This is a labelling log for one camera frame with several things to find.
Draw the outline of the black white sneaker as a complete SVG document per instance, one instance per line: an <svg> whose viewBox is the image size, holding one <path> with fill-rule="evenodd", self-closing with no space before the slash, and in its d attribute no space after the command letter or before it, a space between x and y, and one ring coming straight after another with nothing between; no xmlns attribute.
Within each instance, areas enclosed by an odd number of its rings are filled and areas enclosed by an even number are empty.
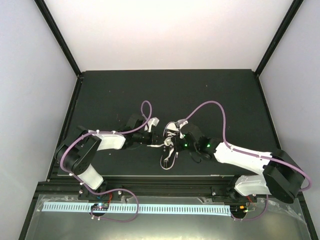
<svg viewBox="0 0 320 240"><path fill-rule="evenodd" d="M176 161L179 153L177 152L176 139L179 139L181 132L177 127L177 123L170 121L164 128L162 136L164 138L163 151L164 154L160 158L160 167L163 170L170 170Z"/></svg>

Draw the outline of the white shoelace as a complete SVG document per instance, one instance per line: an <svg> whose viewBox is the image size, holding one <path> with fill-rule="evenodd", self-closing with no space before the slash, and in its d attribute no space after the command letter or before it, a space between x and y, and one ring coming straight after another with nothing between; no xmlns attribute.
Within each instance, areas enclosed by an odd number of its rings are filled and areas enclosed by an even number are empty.
<svg viewBox="0 0 320 240"><path fill-rule="evenodd" d="M167 155L162 154L161 159L164 161L168 161L170 159L170 157L173 155L174 158L177 158L179 153L175 151L174 149L174 144L173 144L173 137L176 137L178 135L177 132L173 132L173 131L166 131L163 136L164 136L164 144L163 145L159 145L159 146L149 146L148 147L152 147L152 148L160 148L163 147L163 151L166 153Z"/></svg>

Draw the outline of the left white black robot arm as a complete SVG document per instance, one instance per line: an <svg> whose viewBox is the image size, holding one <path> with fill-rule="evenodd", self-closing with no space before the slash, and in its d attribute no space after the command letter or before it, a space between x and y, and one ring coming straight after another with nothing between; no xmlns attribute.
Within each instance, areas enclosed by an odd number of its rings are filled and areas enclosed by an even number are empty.
<svg viewBox="0 0 320 240"><path fill-rule="evenodd" d="M62 163L62 169L88 186L89 193L97 200L108 192L103 177L94 168L100 167L98 159L107 151L131 150L135 145L159 146L163 137L154 131L157 117L146 118L139 114L130 116L119 131L88 130L78 126L55 150L54 159Z"/></svg>

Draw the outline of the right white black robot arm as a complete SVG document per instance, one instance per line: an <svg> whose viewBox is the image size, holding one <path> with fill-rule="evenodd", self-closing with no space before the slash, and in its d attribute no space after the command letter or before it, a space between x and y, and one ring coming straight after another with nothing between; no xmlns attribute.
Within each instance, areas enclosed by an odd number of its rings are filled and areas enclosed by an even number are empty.
<svg viewBox="0 0 320 240"><path fill-rule="evenodd" d="M236 175L227 189L228 198L234 202L249 195L271 195L291 204L297 198L306 179L302 169L282 149L274 152L250 150L226 143L221 139L205 136L191 124L171 123L166 134L173 137L177 151L188 150L191 157L233 165L251 172Z"/></svg>

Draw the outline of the black table mat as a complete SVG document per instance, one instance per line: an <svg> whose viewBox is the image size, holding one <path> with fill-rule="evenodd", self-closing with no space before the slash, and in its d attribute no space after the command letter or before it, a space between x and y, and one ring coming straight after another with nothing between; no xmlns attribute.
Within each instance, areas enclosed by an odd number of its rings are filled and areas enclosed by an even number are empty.
<svg viewBox="0 0 320 240"><path fill-rule="evenodd" d="M260 81L250 69L86 71L63 135L78 126L115 131L133 114L144 112L167 123L189 117L208 137L262 152L280 147ZM246 175L247 170L178 154L170 170L160 166L162 148L135 145L107 151L94 168L106 177L191 177Z"/></svg>

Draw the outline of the right controller board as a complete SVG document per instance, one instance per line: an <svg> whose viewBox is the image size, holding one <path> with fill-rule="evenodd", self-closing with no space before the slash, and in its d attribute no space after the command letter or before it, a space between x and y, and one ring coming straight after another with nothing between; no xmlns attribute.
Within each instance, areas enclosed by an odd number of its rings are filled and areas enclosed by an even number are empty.
<svg viewBox="0 0 320 240"><path fill-rule="evenodd" d="M250 212L251 209L246 205L231 205L230 211L236 213L247 213Z"/></svg>

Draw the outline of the controller board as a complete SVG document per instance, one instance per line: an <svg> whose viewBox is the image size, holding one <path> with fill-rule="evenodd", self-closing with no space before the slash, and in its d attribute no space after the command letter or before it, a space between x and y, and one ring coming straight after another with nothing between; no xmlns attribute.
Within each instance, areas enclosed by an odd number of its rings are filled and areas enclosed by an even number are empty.
<svg viewBox="0 0 320 240"><path fill-rule="evenodd" d="M231 205L230 211L236 213L247 213L250 212L251 209L246 205Z"/></svg>
<svg viewBox="0 0 320 240"><path fill-rule="evenodd" d="M107 211L109 208L109 203L94 203L91 207L91 211Z"/></svg>

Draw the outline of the left controller board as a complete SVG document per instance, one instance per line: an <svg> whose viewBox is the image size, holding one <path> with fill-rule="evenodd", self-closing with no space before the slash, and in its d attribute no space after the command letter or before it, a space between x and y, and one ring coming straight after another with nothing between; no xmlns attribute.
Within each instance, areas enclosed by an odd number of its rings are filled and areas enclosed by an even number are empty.
<svg viewBox="0 0 320 240"><path fill-rule="evenodd" d="M91 211L107 211L109 208L109 203L94 203L91 207Z"/></svg>

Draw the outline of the black aluminium rail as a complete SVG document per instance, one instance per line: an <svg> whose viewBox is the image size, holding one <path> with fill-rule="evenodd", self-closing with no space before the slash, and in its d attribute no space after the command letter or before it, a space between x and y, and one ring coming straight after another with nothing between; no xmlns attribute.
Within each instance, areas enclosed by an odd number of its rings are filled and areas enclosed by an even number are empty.
<svg viewBox="0 0 320 240"><path fill-rule="evenodd" d="M113 200L130 197L129 190L138 197L222 197L228 198L232 176L161 176L161 177L109 177L95 190L98 195L89 192L83 185L79 187L81 200L107 201L114 190Z"/></svg>

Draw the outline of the black left frame post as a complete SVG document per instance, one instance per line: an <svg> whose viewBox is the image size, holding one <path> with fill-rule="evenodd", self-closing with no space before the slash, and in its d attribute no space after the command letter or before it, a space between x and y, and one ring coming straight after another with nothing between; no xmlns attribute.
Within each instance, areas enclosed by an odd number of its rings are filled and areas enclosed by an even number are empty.
<svg viewBox="0 0 320 240"><path fill-rule="evenodd" d="M51 14L46 2L44 0L34 0L37 8L39 9L40 13L42 14L46 24L48 25L49 29L51 30L55 40L57 41L60 49L62 50L65 58L67 59L70 67L72 68L74 74L79 77L82 72L70 51L53 15Z"/></svg>

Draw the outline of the black frame post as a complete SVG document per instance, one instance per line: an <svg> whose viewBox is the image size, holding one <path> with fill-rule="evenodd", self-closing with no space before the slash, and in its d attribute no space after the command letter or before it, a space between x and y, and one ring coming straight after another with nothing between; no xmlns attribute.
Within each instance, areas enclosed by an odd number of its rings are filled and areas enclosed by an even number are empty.
<svg viewBox="0 0 320 240"><path fill-rule="evenodd" d="M287 29L289 28L291 22L295 18L298 10L303 4L304 0L293 0L290 4L285 16L283 17L279 27L277 28L270 44L268 45L262 59L260 60L256 70L254 71L255 76L258 78L261 76L263 70L267 66L269 60L271 59L273 53L275 52L277 46L285 35Z"/></svg>
<svg viewBox="0 0 320 240"><path fill-rule="evenodd" d="M74 74L79 77L82 72L70 51L53 15L51 14L46 2L44 0L34 0L37 8L39 9L40 13L42 14L46 24L48 25L49 29L51 30L55 40L57 41L60 49L62 50L65 58L67 59L70 67L72 68Z"/></svg>

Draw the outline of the black right frame post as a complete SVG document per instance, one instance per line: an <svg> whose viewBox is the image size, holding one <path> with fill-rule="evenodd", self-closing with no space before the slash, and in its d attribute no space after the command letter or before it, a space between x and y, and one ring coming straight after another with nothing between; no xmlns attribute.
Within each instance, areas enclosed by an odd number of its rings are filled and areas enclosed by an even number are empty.
<svg viewBox="0 0 320 240"><path fill-rule="evenodd" d="M283 17L279 27L277 28L270 44L268 45L262 59L260 60L256 70L254 71L255 76L258 78L261 76L263 70L267 66L269 60L271 59L273 53L275 52L277 46L285 35L287 29L289 28L291 22L295 18L298 10L303 4L304 0L293 0L290 4L285 16Z"/></svg>

